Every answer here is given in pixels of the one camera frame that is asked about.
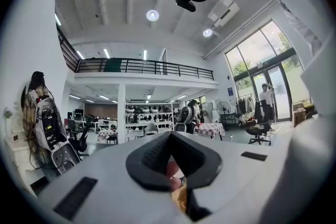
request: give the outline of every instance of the floor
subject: floor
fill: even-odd
[[[271,146],[276,145],[277,137],[279,135],[285,135],[293,127],[292,127],[292,122],[280,122],[280,123],[273,123],[272,128],[275,129],[275,131],[268,132],[267,137],[264,137],[265,139],[270,140],[272,142]],[[110,144],[97,144],[97,137],[98,135],[95,132],[88,132],[88,138],[87,138],[88,148],[85,151],[85,154],[90,155],[101,148],[110,146]],[[223,141],[248,144],[251,138],[254,138],[254,136],[248,134],[244,128],[232,126],[230,127],[229,130],[225,132]],[[220,141],[219,135],[215,137],[215,140]],[[261,145],[268,146],[268,143],[262,143]]]

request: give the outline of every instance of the computer monitor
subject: computer monitor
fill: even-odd
[[[81,114],[84,116],[84,109],[75,109],[75,114]]]

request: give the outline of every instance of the black metal railing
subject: black metal railing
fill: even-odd
[[[192,76],[199,79],[214,80],[211,70],[171,62],[145,61],[131,58],[92,58],[81,60],[77,73],[83,72],[160,74],[179,77]]]
[[[67,38],[64,36],[62,31],[57,26],[57,35],[59,44],[61,46],[61,50],[63,53],[63,57],[65,59],[65,63],[67,64],[68,68],[70,68],[73,72],[77,72],[77,69],[79,68],[80,59],[77,55],[76,51],[72,47],[72,45],[69,43]]]

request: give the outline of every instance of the white shelving unit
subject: white shelving unit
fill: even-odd
[[[164,113],[164,112],[158,112],[158,113],[141,113],[141,114],[138,114],[138,117],[139,117],[139,122],[138,123],[129,123],[128,122],[128,117],[129,116],[132,116],[132,115],[135,115],[135,113],[126,113],[126,119],[125,119],[125,127],[127,129],[127,137],[133,137],[132,133],[129,134],[129,127],[144,127],[144,126],[147,126],[150,122],[149,121],[140,121],[140,117],[143,117],[143,116],[151,116],[151,117],[154,117],[155,115],[173,115],[173,103],[126,103],[126,109],[129,107],[129,106],[153,106],[153,105],[160,105],[160,106],[168,106],[170,107],[171,111],[168,112],[168,113]],[[170,130],[174,130],[174,121],[159,121],[159,122],[152,122],[155,124],[155,126],[159,126],[159,125],[169,125],[170,127]]]

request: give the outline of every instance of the air conditioning unit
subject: air conditioning unit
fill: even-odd
[[[220,0],[208,14],[214,26],[224,26],[237,12],[239,7],[232,0]]]

